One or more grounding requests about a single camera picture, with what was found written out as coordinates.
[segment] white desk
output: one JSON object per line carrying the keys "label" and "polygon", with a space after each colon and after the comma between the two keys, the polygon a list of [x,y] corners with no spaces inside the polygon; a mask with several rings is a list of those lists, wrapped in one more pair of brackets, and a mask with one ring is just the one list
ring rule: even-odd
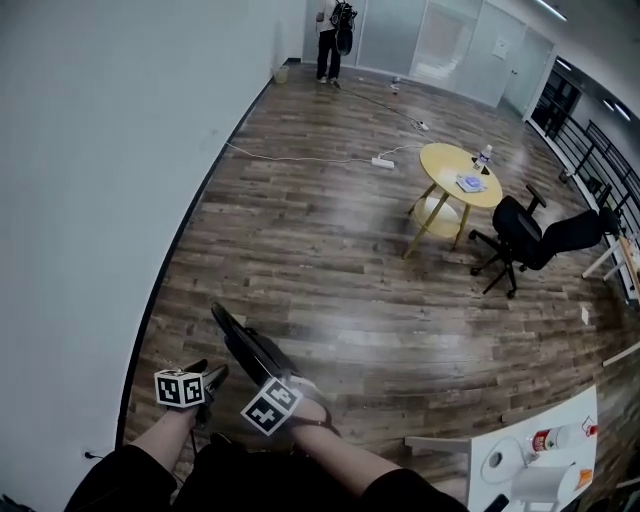
{"label": "white desk", "polygon": [[[510,427],[491,432],[470,439],[437,439],[424,437],[406,437],[405,445],[417,450],[435,450],[469,455],[469,472],[467,479],[467,508],[471,512],[484,512],[498,495],[504,494],[511,499],[511,479],[517,469],[514,469],[502,483],[487,483],[483,476],[483,465],[500,443],[513,443],[517,440],[524,447],[528,436],[538,430],[559,427],[571,423],[583,423],[591,417],[593,424],[598,422],[598,404],[596,387],[593,386],[578,396],[563,402],[537,416],[516,423]],[[534,466],[569,466],[576,463],[580,469],[595,467],[597,436],[589,438],[576,448],[552,450],[544,452],[540,458],[530,464]],[[576,491],[566,503],[561,503],[560,510],[582,494],[589,485]],[[524,503],[511,501],[505,512],[522,512]],[[531,510],[547,511],[550,504],[533,504]]]}

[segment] black bag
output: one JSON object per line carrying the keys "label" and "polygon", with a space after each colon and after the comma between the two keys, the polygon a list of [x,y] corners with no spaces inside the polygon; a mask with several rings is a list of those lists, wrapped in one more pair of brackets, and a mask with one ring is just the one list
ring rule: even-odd
{"label": "black bag", "polygon": [[353,30],[355,26],[354,20],[357,15],[357,11],[354,11],[350,4],[338,0],[338,4],[331,15],[331,24],[338,30]]}
{"label": "black bag", "polygon": [[347,2],[338,0],[338,4],[331,15],[331,24],[337,29],[336,48],[338,53],[345,57],[351,53],[353,46],[353,29],[357,11]]}

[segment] wooden table leg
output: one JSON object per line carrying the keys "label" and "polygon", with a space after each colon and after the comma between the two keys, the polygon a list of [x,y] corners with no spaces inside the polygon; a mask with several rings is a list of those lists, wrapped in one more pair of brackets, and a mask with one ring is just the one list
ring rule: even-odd
{"label": "wooden table leg", "polygon": [[456,248],[460,238],[462,238],[462,232],[464,231],[465,226],[467,225],[467,219],[469,218],[469,212],[471,211],[471,206],[467,205],[464,208],[464,213],[462,214],[462,222],[460,223],[460,231],[458,231],[458,235],[456,236],[456,241],[453,242],[452,250]]}
{"label": "wooden table leg", "polygon": [[403,260],[406,260],[409,257],[409,255],[415,250],[416,246],[418,245],[418,242],[423,237],[423,235],[427,232],[427,229],[429,228],[431,223],[434,221],[434,219],[438,216],[438,213],[440,213],[442,206],[444,205],[444,203],[447,202],[448,198],[449,198],[449,194],[444,192],[437,206],[433,209],[433,211],[431,212],[431,215],[429,215],[427,222],[424,223],[424,226],[422,226],[422,229],[420,229],[420,232],[416,235],[416,237],[413,239],[413,242],[411,242],[408,249],[402,255]]}
{"label": "wooden table leg", "polygon": [[[422,195],[418,198],[418,201],[420,201],[420,199],[424,199],[425,197],[429,197],[429,196],[431,195],[431,192],[433,192],[433,191],[436,189],[436,187],[437,187],[437,186],[438,186],[438,185],[436,185],[435,183],[434,183],[433,185],[431,185],[431,186],[427,189],[427,191],[426,191],[424,194],[422,194]],[[407,212],[407,215],[411,215],[411,214],[413,213],[413,210],[415,210],[416,205],[418,204],[418,201],[416,201],[415,203],[413,203],[413,206],[411,207],[411,210],[409,210],[409,211]]]}

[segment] glass door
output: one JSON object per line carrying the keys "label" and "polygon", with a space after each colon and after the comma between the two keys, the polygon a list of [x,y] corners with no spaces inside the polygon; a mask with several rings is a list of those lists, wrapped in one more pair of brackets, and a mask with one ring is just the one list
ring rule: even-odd
{"label": "glass door", "polygon": [[455,90],[481,8],[482,0],[430,0],[411,77],[448,91]]}
{"label": "glass door", "polygon": [[358,67],[408,76],[425,7],[426,0],[368,2]]}

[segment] chair armrest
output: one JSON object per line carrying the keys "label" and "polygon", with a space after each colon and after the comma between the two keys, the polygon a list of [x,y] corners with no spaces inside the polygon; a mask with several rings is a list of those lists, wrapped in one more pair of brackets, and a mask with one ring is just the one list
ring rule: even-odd
{"label": "chair armrest", "polygon": [[547,202],[544,200],[540,192],[538,192],[534,188],[533,185],[527,185],[527,190],[531,192],[531,195],[533,196],[533,199],[531,200],[531,204],[529,205],[529,208],[527,208],[527,213],[529,215],[531,215],[535,211],[535,209],[538,207],[539,204],[541,204],[543,208],[547,207]]}

